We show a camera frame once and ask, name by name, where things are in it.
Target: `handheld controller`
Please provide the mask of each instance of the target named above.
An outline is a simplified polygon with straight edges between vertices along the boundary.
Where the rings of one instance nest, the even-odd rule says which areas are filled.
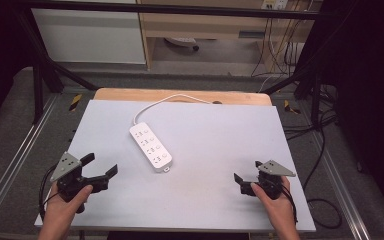
[[[61,198],[69,202],[77,193],[85,186],[92,185],[92,193],[97,193],[108,189],[109,180],[118,173],[117,165],[108,170],[105,175],[86,178],[82,176],[82,168],[95,159],[93,153],[89,153],[80,160],[77,160],[69,153],[64,153],[58,163],[54,174],[51,177],[51,182],[57,181],[58,191]],[[82,204],[77,213],[82,213],[85,210]]]
[[[259,170],[257,176],[258,182],[255,183],[259,185],[272,200],[279,198],[282,193],[283,186],[280,176],[295,177],[293,172],[273,160],[264,164],[259,161],[255,161],[255,167]],[[240,186],[241,194],[255,197],[255,193],[251,188],[251,182],[244,181],[236,173],[234,173],[233,176],[235,182]]]

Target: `white table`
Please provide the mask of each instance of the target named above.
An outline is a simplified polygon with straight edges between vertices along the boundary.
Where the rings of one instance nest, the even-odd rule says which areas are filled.
[[[233,173],[256,181],[255,161],[277,161],[296,173],[275,107],[164,102],[138,118],[170,151],[173,166],[155,173],[129,133],[151,102],[89,102],[68,150],[93,152],[87,177],[114,164],[109,189],[89,197],[72,227],[84,230],[264,232],[273,228],[255,197],[241,195]],[[289,178],[297,229],[315,231],[298,177]]]

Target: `gray carpet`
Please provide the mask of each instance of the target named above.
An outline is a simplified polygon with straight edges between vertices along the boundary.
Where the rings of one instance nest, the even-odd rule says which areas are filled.
[[[100,86],[122,88],[255,92],[259,90],[262,83],[261,78],[245,77],[152,74],[83,74],[82,76]],[[65,83],[75,86],[68,80]],[[273,104],[278,107],[283,125],[306,125],[302,114],[284,111],[284,99],[295,104],[291,94],[293,89],[294,86],[291,85],[281,93],[274,94],[272,96]],[[0,177],[31,126],[33,120],[31,93],[31,74],[22,72],[17,76],[14,87],[0,110]],[[93,92],[83,94],[76,111],[69,112],[68,108],[74,96],[75,93],[64,93],[59,96],[55,109],[0,207],[0,233],[37,234],[38,230],[33,223],[37,217],[37,195],[41,178],[69,147],[69,140],[75,134],[73,130],[77,128],[87,100],[93,97]],[[325,132],[329,152],[345,180],[369,234],[374,239],[384,239],[384,199],[376,184],[370,175],[361,174],[356,170],[355,160],[348,149],[340,126],[330,125]],[[318,157],[313,137],[311,134],[307,134],[293,139],[289,141],[289,147],[299,176],[305,178]],[[306,194],[309,198],[325,198],[340,208],[323,165],[320,165],[313,175]],[[332,208],[321,204],[314,204],[313,207],[311,210],[313,216],[323,223],[334,224],[337,221],[336,213]],[[317,232],[306,233],[303,237],[308,239],[353,238],[346,219],[343,219],[343,224],[339,229],[330,230],[317,225],[316,227]],[[106,233],[86,232],[86,234],[105,235]],[[252,237],[253,239],[265,239],[267,234],[253,234]]]

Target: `human hand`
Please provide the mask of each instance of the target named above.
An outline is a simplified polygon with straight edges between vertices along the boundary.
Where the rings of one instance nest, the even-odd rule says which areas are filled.
[[[290,183],[285,176],[282,176],[282,182],[289,191]],[[282,193],[278,199],[272,200],[257,184],[251,183],[251,188],[266,208],[279,239],[299,239],[292,205],[288,198]]]
[[[88,185],[70,201],[65,202],[57,193],[56,183],[52,184],[49,196],[57,194],[49,199],[46,208],[45,220],[39,234],[39,240],[66,239],[71,222],[74,219],[77,209],[86,202],[93,187]]]

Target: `power strip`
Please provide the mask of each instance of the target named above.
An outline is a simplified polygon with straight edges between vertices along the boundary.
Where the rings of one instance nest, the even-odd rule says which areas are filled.
[[[163,146],[148,124],[141,122],[130,128],[130,134],[146,155],[156,172],[168,172],[173,164],[172,156]]]

